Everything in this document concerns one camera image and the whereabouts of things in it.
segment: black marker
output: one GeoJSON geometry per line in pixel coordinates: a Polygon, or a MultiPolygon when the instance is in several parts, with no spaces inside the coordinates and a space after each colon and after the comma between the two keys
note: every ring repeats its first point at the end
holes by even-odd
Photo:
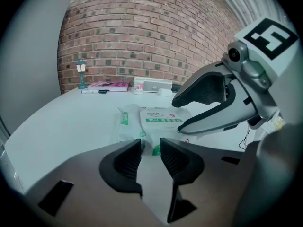
{"type": "Polygon", "coordinates": [[[81,90],[81,93],[83,94],[89,94],[89,93],[101,93],[101,94],[105,94],[107,92],[107,90],[81,90]]]}

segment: pink book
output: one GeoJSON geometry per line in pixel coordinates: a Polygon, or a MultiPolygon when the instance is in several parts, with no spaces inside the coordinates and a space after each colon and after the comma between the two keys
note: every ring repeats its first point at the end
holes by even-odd
{"type": "Polygon", "coordinates": [[[128,82],[95,82],[88,86],[88,90],[109,90],[113,92],[127,92],[128,82]]]}

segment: street lamp figurine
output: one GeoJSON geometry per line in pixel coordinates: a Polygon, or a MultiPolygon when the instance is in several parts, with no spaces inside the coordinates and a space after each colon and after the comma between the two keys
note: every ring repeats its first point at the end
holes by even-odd
{"type": "Polygon", "coordinates": [[[87,84],[84,83],[83,73],[85,72],[86,63],[85,61],[81,60],[77,62],[76,66],[78,73],[80,73],[80,83],[81,83],[78,86],[78,89],[85,89],[87,88],[87,84]]]}

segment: green label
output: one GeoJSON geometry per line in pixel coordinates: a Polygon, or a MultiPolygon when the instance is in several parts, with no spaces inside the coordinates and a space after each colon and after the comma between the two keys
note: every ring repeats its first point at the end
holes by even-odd
{"type": "Polygon", "coordinates": [[[180,119],[146,119],[146,122],[182,122],[180,119]]]}
{"type": "Polygon", "coordinates": [[[144,131],[142,131],[142,132],[139,133],[139,136],[140,136],[140,137],[144,137],[144,136],[146,136],[146,134],[145,134],[144,131]]]}
{"type": "Polygon", "coordinates": [[[123,112],[121,124],[128,125],[128,112],[123,112]]]}
{"type": "Polygon", "coordinates": [[[158,155],[161,155],[161,145],[157,145],[155,147],[155,149],[153,149],[153,152],[152,152],[152,155],[153,156],[158,156],[158,155]]]}

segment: brick wall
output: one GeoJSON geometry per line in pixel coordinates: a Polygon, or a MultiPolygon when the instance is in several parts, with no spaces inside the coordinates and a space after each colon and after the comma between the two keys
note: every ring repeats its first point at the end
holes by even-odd
{"type": "Polygon", "coordinates": [[[58,45],[62,93],[85,81],[134,76],[183,84],[221,59],[240,24],[223,0],[71,0],[58,45]]]}

